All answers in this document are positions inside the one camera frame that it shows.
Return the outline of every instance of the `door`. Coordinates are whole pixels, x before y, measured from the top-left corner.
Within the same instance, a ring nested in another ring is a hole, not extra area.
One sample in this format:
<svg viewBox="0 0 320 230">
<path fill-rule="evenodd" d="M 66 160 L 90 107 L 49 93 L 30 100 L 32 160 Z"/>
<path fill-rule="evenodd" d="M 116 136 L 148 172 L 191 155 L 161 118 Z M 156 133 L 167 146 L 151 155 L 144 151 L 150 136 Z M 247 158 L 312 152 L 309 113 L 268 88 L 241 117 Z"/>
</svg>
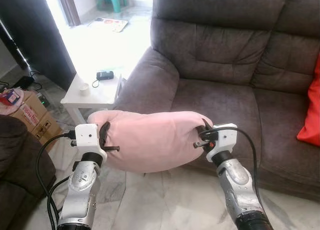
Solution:
<svg viewBox="0 0 320 230">
<path fill-rule="evenodd" d="M 60 0 L 60 2 L 69 26 L 81 25 L 74 0 Z"/>
<path fill-rule="evenodd" d="M 28 64 L 67 90 L 76 71 L 46 0 L 0 0 L 0 20 Z"/>
</svg>

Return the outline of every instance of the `sofa backrest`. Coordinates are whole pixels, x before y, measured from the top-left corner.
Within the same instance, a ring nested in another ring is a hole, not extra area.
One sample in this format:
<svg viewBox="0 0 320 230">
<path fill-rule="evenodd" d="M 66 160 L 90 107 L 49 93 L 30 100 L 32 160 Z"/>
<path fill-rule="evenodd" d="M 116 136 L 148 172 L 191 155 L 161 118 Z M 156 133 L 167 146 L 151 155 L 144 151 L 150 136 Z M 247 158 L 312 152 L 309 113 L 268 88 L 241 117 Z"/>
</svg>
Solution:
<svg viewBox="0 0 320 230">
<path fill-rule="evenodd" d="M 182 78 L 291 92 L 290 84 L 269 80 L 280 78 L 273 66 L 282 67 L 281 55 L 289 55 L 284 70 L 302 75 L 293 90 L 300 93 L 312 80 L 320 48 L 317 16 L 319 0 L 154 0 L 151 45 Z M 284 47 L 288 42 L 292 47 Z M 293 47 L 301 62 L 290 55 Z"/>
<path fill-rule="evenodd" d="M 259 88 L 306 93 L 320 49 L 320 0 L 286 0 L 252 78 Z"/>
</svg>

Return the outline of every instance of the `black strap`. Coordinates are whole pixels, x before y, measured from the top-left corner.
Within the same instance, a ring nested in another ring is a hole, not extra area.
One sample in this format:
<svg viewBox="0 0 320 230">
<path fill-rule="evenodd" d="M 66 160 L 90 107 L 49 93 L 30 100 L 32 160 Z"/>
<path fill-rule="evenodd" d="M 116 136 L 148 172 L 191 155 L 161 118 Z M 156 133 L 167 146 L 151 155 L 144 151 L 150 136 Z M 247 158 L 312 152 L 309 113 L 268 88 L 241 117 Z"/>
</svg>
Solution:
<svg viewBox="0 0 320 230">
<path fill-rule="evenodd" d="M 105 146 L 107 132 L 110 128 L 110 122 L 106 122 L 99 131 L 99 145 L 103 151 L 120 151 L 119 146 Z"/>
<path fill-rule="evenodd" d="M 100 83 L 100 80 L 95 80 L 95 81 L 92 82 L 91 85 L 92 85 L 93 88 L 97 88 L 99 86 L 99 83 Z"/>
</svg>

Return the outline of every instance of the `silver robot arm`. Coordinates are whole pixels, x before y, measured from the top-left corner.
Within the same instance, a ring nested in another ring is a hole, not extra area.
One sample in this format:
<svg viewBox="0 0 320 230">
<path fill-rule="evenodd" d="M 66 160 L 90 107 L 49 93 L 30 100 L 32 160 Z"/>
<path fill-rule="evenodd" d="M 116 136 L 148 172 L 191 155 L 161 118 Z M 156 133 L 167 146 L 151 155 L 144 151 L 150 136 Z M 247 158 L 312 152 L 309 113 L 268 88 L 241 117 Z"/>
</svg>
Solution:
<svg viewBox="0 0 320 230">
<path fill-rule="evenodd" d="M 91 230 L 100 189 L 100 168 L 107 160 L 106 152 L 100 148 L 97 125 L 78 125 L 75 137 L 83 155 L 69 177 L 68 194 L 57 224 L 58 230 Z"/>
<path fill-rule="evenodd" d="M 226 208 L 237 228 L 272 230 L 254 191 L 251 174 L 231 154 L 237 141 L 237 132 L 226 129 L 228 127 L 236 128 L 237 126 L 224 124 L 211 128 L 206 124 L 206 128 L 198 128 L 199 133 L 219 128 L 221 130 L 202 135 L 203 142 L 194 143 L 194 147 L 203 147 L 207 152 L 206 159 L 216 165 L 219 182 L 225 194 Z"/>
</svg>

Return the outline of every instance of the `brown couch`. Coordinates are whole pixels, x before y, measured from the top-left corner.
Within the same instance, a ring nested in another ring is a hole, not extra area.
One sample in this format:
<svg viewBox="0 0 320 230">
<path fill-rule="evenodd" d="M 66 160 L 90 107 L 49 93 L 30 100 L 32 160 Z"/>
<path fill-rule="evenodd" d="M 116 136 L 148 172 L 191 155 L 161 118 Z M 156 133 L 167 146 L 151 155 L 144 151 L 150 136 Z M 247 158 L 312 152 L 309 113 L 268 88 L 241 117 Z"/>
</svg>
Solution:
<svg viewBox="0 0 320 230">
<path fill-rule="evenodd" d="M 320 50 L 320 0 L 154 0 L 151 48 L 115 109 L 196 111 L 253 139 L 259 183 L 320 201 L 320 148 L 297 133 Z M 239 135 L 234 155 L 252 170 Z M 203 157 L 192 166 L 212 170 Z"/>
<path fill-rule="evenodd" d="M 44 197 L 36 177 L 41 144 L 16 118 L 0 115 L 0 126 L 0 229 L 18 230 Z M 46 152 L 39 169 L 44 183 L 51 186 L 56 169 Z"/>
</svg>

